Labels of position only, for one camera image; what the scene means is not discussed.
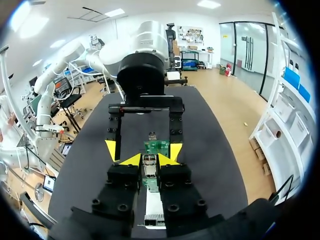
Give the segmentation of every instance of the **ceiling light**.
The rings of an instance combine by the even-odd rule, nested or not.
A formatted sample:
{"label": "ceiling light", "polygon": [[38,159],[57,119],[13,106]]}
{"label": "ceiling light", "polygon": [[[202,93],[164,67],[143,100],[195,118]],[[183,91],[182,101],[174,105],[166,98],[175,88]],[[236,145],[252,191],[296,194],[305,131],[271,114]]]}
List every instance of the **ceiling light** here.
{"label": "ceiling light", "polygon": [[29,13],[31,11],[31,6],[28,1],[24,1],[18,9],[14,12],[10,19],[10,25],[13,29],[13,31],[17,32],[20,26],[23,24],[23,22],[28,17]]}
{"label": "ceiling light", "polygon": [[33,65],[32,65],[32,67],[35,67],[35,66],[37,66],[39,63],[41,63],[42,62],[42,59],[41,60],[39,60],[39,61],[36,61]]}
{"label": "ceiling light", "polygon": [[54,49],[54,48],[59,48],[62,46],[62,44],[65,43],[66,40],[59,40],[59,41],[56,41],[54,44],[52,44],[50,46],[50,48]]}
{"label": "ceiling light", "polygon": [[202,0],[197,5],[200,7],[208,8],[208,9],[216,9],[221,6],[220,3],[217,3],[215,1],[209,1],[209,0]]}
{"label": "ceiling light", "polygon": [[20,38],[26,39],[37,35],[45,27],[48,21],[49,18],[47,17],[29,17],[21,27]]}
{"label": "ceiling light", "polygon": [[117,10],[113,10],[113,11],[109,11],[107,13],[105,13],[104,15],[107,15],[108,17],[112,18],[114,16],[118,16],[120,14],[124,14],[125,11],[123,11],[121,8],[117,9]]}

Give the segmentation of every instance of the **black work surface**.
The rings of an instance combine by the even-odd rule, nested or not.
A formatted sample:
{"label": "black work surface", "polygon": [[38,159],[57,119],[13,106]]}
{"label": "black work surface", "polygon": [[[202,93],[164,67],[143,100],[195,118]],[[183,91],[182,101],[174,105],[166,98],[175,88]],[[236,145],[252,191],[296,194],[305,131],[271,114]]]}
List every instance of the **black work surface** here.
{"label": "black work surface", "polygon": [[[182,97],[183,148],[178,162],[192,170],[192,182],[208,204],[209,217],[222,214],[229,218],[248,205],[245,185],[227,138],[216,117],[191,86],[168,87],[167,95]],[[75,206],[91,212],[91,201],[107,180],[112,159],[105,143],[109,104],[119,103],[118,93],[106,95],[92,112],[76,137],[55,182],[48,213],[58,222],[71,214]],[[126,113],[121,125],[121,159],[144,153],[144,141],[155,132],[158,140],[169,139],[169,112],[138,115]],[[164,230],[148,230],[143,224],[146,212],[146,188],[138,198],[132,237],[165,237]]]}

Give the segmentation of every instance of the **bulletin board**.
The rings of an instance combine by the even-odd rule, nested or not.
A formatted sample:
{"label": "bulletin board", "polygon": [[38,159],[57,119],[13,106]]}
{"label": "bulletin board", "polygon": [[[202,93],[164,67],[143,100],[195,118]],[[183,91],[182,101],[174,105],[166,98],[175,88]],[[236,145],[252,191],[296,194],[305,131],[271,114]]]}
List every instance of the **bulletin board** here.
{"label": "bulletin board", "polygon": [[185,45],[203,44],[204,31],[201,27],[177,26],[177,38]]}

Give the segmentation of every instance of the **yellow triangle marker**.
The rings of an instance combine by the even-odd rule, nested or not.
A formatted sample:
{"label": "yellow triangle marker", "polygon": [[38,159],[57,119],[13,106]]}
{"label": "yellow triangle marker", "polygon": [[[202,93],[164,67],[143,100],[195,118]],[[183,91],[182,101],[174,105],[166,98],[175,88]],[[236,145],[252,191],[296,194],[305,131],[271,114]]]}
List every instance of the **yellow triangle marker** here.
{"label": "yellow triangle marker", "polygon": [[167,164],[170,165],[180,165],[180,163],[177,163],[174,160],[171,160],[170,158],[167,158],[166,156],[162,155],[161,153],[158,153],[158,157],[159,157],[159,164],[160,164],[160,168],[162,166],[165,166]]}
{"label": "yellow triangle marker", "polygon": [[111,155],[112,161],[118,162],[119,160],[115,160],[116,157],[116,141],[105,140],[106,146],[109,149],[109,153]]}
{"label": "yellow triangle marker", "polygon": [[132,164],[133,166],[139,166],[140,156],[141,156],[141,153],[138,153],[137,155],[129,158],[128,160],[125,160],[125,161],[123,161],[122,163],[119,163],[119,165],[129,165],[129,164]]}
{"label": "yellow triangle marker", "polygon": [[182,143],[172,143],[170,144],[170,159],[177,161],[178,154],[182,148]]}

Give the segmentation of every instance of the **glass wall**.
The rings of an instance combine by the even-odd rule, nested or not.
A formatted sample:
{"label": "glass wall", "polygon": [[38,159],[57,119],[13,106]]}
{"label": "glass wall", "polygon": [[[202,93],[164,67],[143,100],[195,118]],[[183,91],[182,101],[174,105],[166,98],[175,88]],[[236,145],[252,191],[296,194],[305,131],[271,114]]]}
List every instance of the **glass wall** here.
{"label": "glass wall", "polygon": [[235,28],[233,23],[220,24],[221,38],[221,59],[220,64],[226,66],[227,63],[232,65],[232,71],[235,61]]}
{"label": "glass wall", "polygon": [[[275,80],[277,35],[271,24],[227,22],[220,24],[222,65],[230,63],[232,74],[268,100]],[[289,49],[282,51],[280,69],[286,66]]]}
{"label": "glass wall", "polygon": [[267,59],[267,35],[264,24],[240,22],[236,27],[234,75],[260,93]]}
{"label": "glass wall", "polygon": [[[261,96],[264,97],[264,99],[268,99],[272,86],[274,84],[275,80],[275,71],[276,71],[276,56],[277,56],[277,33],[276,33],[276,27],[274,26],[266,26],[267,32],[268,32],[268,61],[266,66],[266,74],[265,74],[265,81],[263,85],[263,89],[261,91]],[[281,30],[281,34],[286,37],[285,30]],[[289,48],[287,45],[284,45],[285,47],[285,54],[283,51],[280,52],[280,62],[278,63],[280,66],[280,69],[283,69],[286,66],[286,59],[289,59]]]}

